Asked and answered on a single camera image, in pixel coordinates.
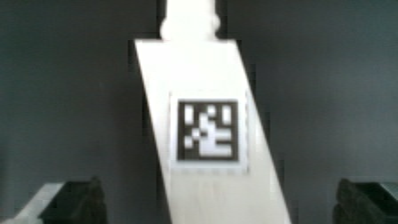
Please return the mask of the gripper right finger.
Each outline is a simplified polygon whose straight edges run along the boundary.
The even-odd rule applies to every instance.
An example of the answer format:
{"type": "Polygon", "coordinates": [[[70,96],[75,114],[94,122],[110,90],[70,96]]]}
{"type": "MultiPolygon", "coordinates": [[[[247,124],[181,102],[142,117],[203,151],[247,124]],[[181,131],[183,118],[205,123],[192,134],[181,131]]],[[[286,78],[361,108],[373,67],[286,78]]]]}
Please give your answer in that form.
{"type": "Polygon", "coordinates": [[[338,184],[333,224],[398,224],[398,182],[338,184]]]}

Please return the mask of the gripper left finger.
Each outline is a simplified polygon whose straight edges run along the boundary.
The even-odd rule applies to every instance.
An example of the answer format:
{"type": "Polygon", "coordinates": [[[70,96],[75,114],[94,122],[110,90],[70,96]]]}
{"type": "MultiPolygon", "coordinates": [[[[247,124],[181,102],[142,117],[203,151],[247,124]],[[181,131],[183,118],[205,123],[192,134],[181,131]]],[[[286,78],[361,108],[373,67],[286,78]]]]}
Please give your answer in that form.
{"type": "Polygon", "coordinates": [[[100,178],[46,183],[18,214],[0,224],[109,224],[100,178]]]}

